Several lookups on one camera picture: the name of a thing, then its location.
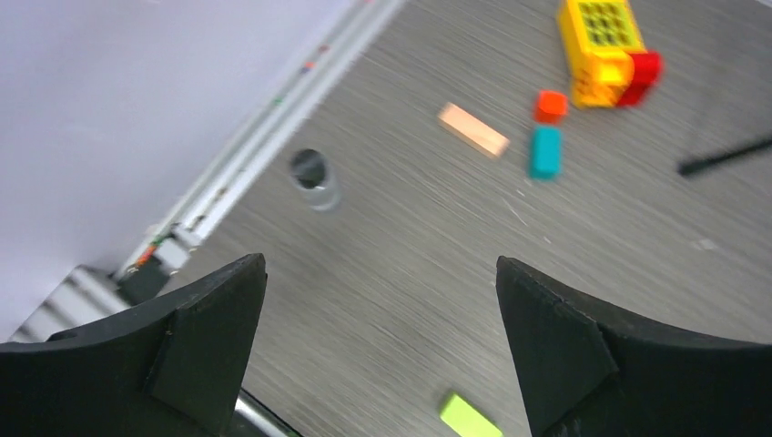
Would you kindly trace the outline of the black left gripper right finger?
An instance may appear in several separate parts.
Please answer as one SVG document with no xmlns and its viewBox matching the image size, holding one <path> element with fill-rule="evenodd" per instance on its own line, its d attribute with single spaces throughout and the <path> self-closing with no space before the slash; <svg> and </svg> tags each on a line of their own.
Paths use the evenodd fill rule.
<svg viewBox="0 0 772 437">
<path fill-rule="evenodd" d="M 768 436 L 771 348 L 677 328 L 500 257 L 496 292 L 534 436 Z"/>
</svg>

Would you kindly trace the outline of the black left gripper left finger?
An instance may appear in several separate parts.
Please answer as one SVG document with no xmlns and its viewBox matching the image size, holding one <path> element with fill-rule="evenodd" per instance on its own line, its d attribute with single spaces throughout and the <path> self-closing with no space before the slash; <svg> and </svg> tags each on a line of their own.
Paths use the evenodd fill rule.
<svg viewBox="0 0 772 437">
<path fill-rule="evenodd" d="M 266 261 L 249 254 L 185 287 L 44 342 L 1 347 L 4 436 L 220 436 L 259 324 Z"/>
</svg>

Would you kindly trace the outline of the clear small cup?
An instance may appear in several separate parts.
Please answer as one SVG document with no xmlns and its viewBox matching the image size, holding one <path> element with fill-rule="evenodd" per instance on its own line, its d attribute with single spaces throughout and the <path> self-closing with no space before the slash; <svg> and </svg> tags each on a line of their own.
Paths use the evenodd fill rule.
<svg viewBox="0 0 772 437">
<path fill-rule="evenodd" d="M 329 161 L 318 150 L 297 151 L 291 157 L 289 170 L 293 183 L 313 210 L 330 211 L 340 204 L 340 183 Z"/>
</svg>

